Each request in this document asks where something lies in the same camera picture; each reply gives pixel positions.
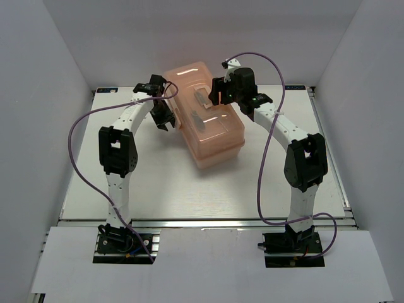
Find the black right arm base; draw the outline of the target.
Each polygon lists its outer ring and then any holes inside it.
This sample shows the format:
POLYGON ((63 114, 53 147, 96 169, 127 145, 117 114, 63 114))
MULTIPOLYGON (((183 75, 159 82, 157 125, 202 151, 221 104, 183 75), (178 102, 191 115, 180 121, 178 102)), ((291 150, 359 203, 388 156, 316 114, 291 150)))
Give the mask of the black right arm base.
POLYGON ((301 244, 294 246, 286 233, 265 233, 257 244, 264 251, 267 268, 323 268, 324 257, 314 258, 322 253, 323 247, 317 232, 301 244))

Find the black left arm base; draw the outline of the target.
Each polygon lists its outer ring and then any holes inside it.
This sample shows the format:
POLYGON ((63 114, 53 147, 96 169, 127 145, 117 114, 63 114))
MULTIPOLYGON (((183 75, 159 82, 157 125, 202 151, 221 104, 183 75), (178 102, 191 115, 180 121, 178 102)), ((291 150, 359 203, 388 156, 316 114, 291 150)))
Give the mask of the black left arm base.
POLYGON ((160 235, 140 233, 141 240, 126 227, 98 226, 94 264, 153 264, 160 235))

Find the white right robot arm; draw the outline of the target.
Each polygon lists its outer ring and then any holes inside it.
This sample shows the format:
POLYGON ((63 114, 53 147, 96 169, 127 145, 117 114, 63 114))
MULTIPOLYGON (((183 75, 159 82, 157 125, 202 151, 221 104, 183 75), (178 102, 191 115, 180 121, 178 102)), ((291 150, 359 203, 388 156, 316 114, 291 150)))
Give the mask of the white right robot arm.
POLYGON ((291 187, 285 243, 291 251, 301 251, 314 232, 314 200, 328 173, 325 139, 319 133, 304 131, 285 117, 269 96, 258 91, 251 68, 231 63, 224 66, 225 76, 212 80, 208 97, 213 105, 237 104, 244 115, 267 130, 285 150, 283 172, 291 187))

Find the pink plastic toolbox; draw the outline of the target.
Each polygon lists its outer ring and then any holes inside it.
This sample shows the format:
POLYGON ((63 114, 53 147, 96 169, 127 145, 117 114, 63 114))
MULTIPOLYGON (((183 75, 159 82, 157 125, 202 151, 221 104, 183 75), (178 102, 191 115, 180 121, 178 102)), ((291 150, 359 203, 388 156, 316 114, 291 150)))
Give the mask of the pink plastic toolbox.
POLYGON ((206 64, 171 69, 163 77, 178 86, 169 107, 198 168, 236 157, 245 143, 244 124, 231 105, 213 105, 208 98, 213 77, 206 64))

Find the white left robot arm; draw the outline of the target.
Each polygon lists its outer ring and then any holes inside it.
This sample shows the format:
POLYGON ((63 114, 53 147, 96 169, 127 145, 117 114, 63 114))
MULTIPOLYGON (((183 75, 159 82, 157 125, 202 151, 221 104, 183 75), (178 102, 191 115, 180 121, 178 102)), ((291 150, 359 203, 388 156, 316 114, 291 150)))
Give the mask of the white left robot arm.
POLYGON ((167 131, 168 124, 175 126, 175 117, 167 101, 178 92, 176 84, 153 74, 148 83, 135 86, 130 102, 117 120, 98 132, 99 161, 111 200, 102 233, 114 233, 111 243, 120 252, 130 250, 134 239, 129 229, 129 182, 138 163, 134 136, 147 115, 151 115, 158 129, 167 131))

